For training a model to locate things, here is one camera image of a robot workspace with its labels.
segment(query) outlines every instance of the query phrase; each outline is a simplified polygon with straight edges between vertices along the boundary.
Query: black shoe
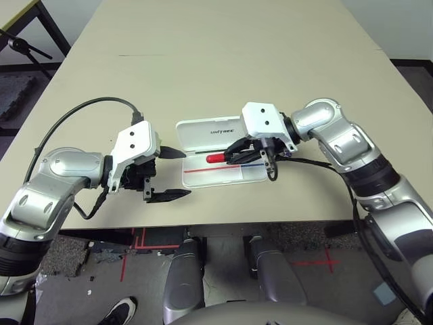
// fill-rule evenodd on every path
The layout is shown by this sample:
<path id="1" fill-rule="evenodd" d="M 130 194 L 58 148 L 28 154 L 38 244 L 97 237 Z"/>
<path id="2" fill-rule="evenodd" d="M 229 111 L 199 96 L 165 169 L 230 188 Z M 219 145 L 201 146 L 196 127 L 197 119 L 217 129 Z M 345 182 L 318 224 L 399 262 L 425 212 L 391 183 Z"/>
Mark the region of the black shoe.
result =
<path id="1" fill-rule="evenodd" d="M 127 325 L 137 309 L 135 297 L 127 297 L 119 301 L 98 325 Z"/>

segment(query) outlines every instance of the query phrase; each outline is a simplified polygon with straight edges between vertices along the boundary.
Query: white plastic case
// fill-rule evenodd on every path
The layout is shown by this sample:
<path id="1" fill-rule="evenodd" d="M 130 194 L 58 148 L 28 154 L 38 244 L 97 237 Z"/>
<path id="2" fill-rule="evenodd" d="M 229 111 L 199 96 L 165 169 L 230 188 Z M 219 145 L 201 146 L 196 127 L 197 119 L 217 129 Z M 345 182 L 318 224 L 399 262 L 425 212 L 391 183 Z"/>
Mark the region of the white plastic case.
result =
<path id="1" fill-rule="evenodd" d="M 239 116 L 180 121 L 177 135 L 186 158 L 182 164 L 182 182 L 186 188 L 204 188 L 267 179 L 262 159 L 250 164 L 209 164 L 206 157 L 226 150 L 245 136 Z"/>

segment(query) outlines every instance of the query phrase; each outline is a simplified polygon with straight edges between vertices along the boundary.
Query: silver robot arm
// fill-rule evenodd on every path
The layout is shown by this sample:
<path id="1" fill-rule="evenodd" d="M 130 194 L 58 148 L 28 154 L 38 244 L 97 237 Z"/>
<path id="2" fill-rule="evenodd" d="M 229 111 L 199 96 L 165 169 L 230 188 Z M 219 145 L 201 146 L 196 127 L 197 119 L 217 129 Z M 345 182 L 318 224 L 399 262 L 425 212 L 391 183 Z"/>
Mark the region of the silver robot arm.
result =
<path id="1" fill-rule="evenodd" d="M 317 139 L 322 153 L 369 213 L 365 220 L 381 249 L 410 267 L 422 308 L 432 313 L 433 212 L 362 128 L 344 117 L 339 103 L 313 100 L 290 118 L 272 104 L 247 103 L 242 120 L 246 138 L 260 140 L 265 162 L 275 161 L 267 146 L 275 152 L 279 145 L 276 153 L 290 156 L 301 140 Z"/>
<path id="2" fill-rule="evenodd" d="M 158 134 L 142 121 L 118 134 L 109 156 L 59 148 L 42 159 L 38 173 L 18 190 L 0 219 L 0 324 L 21 323 L 28 291 L 75 195 L 100 184 L 117 193 L 125 169 L 159 156 L 159 143 Z"/>

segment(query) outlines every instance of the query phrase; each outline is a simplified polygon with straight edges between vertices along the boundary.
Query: unitree logo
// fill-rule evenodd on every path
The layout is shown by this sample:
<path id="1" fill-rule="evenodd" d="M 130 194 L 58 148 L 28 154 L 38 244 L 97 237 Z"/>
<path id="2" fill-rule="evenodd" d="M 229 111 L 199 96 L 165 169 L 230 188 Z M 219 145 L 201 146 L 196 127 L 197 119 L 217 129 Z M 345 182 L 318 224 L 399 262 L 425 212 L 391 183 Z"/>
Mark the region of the unitree logo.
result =
<path id="1" fill-rule="evenodd" d="M 211 131 L 210 134 L 222 134 L 222 133 L 231 133 L 234 132 L 235 129 L 231 129 L 231 130 L 214 130 Z"/>

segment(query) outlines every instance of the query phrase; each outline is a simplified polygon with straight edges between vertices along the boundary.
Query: white wall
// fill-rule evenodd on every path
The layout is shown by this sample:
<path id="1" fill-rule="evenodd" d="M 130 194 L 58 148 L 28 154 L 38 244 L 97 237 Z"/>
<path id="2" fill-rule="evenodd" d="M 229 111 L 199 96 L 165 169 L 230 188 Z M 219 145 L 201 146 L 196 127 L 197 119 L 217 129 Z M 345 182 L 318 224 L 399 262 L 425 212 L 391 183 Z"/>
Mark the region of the white wall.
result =
<path id="1" fill-rule="evenodd" d="M 69 44 L 72 45 L 78 36 L 80 36 L 101 1 L 102 0 L 43 0 L 43 3 L 65 35 Z M 60 50 L 37 19 L 33 20 L 20 33 L 20 37 L 28 41 L 31 45 L 53 56 L 51 62 L 61 62 L 64 59 Z M 50 60 L 38 54 L 35 54 L 35 57 L 40 62 L 50 62 Z M 12 51 L 8 47 L 0 52 L 0 65 L 25 63 L 30 62 L 26 57 Z"/>
<path id="2" fill-rule="evenodd" d="M 388 57 L 433 60 L 433 0 L 342 2 Z M 43 0 L 43 3 L 67 40 L 73 44 L 101 0 Z M 20 36 L 51 54 L 54 57 L 52 62 L 63 60 L 63 55 L 39 21 L 29 24 Z M 38 59 L 41 62 L 49 61 L 40 57 Z M 9 48 L 0 52 L 0 65 L 23 63 L 29 63 L 27 58 Z"/>
<path id="3" fill-rule="evenodd" d="M 394 59 L 433 59 L 433 0 L 342 0 Z"/>

